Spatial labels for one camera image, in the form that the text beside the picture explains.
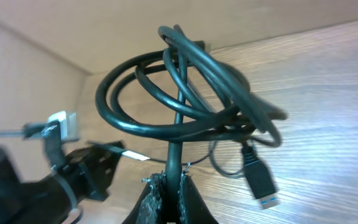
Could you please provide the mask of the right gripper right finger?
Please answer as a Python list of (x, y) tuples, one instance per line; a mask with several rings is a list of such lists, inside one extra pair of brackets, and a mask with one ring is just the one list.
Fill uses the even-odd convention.
[(218, 224), (191, 176), (184, 172), (178, 191), (178, 212), (181, 224)]

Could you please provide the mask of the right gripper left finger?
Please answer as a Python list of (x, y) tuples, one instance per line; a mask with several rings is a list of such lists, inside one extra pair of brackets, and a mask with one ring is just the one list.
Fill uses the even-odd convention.
[(152, 174), (136, 202), (122, 224), (164, 224), (164, 175)]

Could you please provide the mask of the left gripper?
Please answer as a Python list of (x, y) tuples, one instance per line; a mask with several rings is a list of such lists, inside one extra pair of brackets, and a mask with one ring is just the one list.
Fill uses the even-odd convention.
[(103, 202), (109, 197), (108, 188), (122, 156), (138, 161), (150, 160), (150, 157), (125, 149), (122, 141), (87, 143), (88, 147), (71, 151), (66, 156), (68, 168), (58, 172), (79, 201), (90, 199)]

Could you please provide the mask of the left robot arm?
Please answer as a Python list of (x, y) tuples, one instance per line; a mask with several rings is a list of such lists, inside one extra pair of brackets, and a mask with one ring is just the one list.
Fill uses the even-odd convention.
[(127, 151), (122, 141), (90, 142), (68, 153), (62, 169), (35, 182), (21, 182), (0, 146), (0, 223), (61, 223), (82, 200), (105, 201)]

